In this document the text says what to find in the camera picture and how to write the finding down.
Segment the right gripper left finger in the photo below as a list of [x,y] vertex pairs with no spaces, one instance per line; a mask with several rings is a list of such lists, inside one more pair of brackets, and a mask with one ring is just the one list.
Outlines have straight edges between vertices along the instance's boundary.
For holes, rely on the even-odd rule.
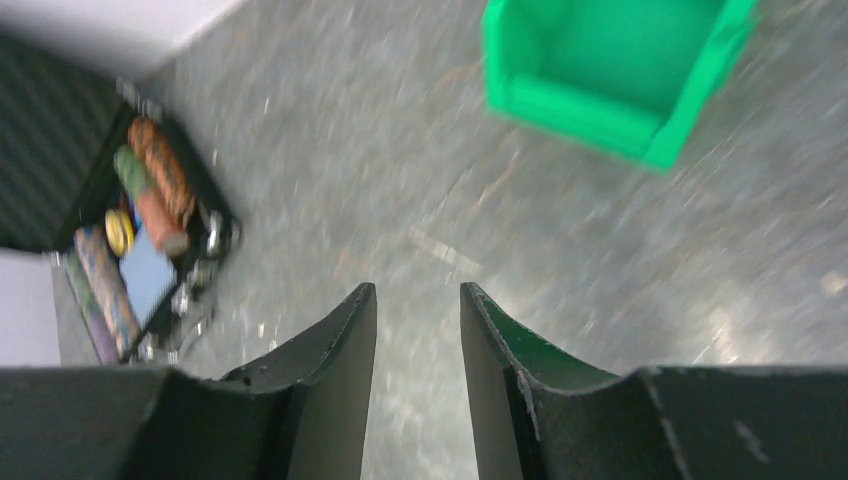
[[218,380],[173,367],[5,368],[5,479],[356,479],[375,286]]

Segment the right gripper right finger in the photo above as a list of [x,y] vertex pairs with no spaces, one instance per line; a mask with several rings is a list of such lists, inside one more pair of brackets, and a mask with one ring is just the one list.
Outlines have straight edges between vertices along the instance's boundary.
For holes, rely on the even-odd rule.
[[587,364],[460,287],[483,479],[843,479],[843,366]]

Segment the blue playing card deck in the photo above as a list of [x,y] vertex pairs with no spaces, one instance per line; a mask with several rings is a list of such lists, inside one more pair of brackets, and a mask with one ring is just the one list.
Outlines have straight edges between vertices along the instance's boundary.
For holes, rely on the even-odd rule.
[[119,270],[138,325],[145,329],[166,294],[176,283],[170,260],[159,253],[145,229],[140,229],[132,247],[122,257]]

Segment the purple poker chip row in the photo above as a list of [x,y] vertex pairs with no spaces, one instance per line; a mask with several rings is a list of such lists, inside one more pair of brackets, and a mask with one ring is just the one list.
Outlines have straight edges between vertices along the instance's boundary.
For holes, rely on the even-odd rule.
[[139,337],[140,327],[103,227],[79,227],[74,233],[74,246],[117,353],[126,357]]

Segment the green red chip row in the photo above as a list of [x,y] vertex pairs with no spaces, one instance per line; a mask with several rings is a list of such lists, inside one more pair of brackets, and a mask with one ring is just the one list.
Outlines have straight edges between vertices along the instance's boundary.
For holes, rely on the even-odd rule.
[[189,248],[189,235],[171,218],[155,182],[133,149],[120,146],[113,165],[155,249],[169,258],[184,254]]

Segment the black poker chip case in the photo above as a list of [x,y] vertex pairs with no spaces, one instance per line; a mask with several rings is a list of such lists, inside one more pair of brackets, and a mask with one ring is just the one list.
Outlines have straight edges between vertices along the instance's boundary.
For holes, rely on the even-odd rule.
[[241,225],[182,125],[135,86],[110,79],[9,34],[1,37],[1,249],[65,269],[79,227],[119,209],[143,227],[113,165],[136,117],[158,124],[196,195],[189,248],[169,258],[176,283],[120,363],[177,363],[212,314],[203,294],[237,246]]

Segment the yellow dealer button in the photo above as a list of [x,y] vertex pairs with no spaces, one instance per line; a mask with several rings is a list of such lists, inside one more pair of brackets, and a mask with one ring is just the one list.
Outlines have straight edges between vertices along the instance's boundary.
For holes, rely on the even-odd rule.
[[110,209],[104,215],[104,230],[112,252],[123,257],[133,246],[135,230],[133,221],[123,210]]

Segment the green poker chip row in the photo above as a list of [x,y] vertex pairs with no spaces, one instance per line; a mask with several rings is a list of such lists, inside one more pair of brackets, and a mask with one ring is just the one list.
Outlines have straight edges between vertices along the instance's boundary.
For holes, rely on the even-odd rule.
[[68,252],[64,258],[66,275],[75,300],[81,310],[95,353],[101,364],[119,364],[121,355],[90,286],[88,277],[76,253]]

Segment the orange brown chip row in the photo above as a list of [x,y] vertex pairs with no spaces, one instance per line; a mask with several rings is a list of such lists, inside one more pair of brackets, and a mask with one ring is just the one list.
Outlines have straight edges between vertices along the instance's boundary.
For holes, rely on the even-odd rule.
[[187,227],[196,207],[191,188],[167,137],[158,124],[147,117],[136,117],[128,132],[128,141],[154,180],[165,206],[179,227]]

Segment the green plastic bin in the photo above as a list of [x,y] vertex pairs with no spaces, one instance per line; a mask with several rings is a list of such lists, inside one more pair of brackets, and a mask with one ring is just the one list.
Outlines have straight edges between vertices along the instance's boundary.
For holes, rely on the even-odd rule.
[[754,0],[491,1],[481,20],[491,109],[671,169],[753,32]]

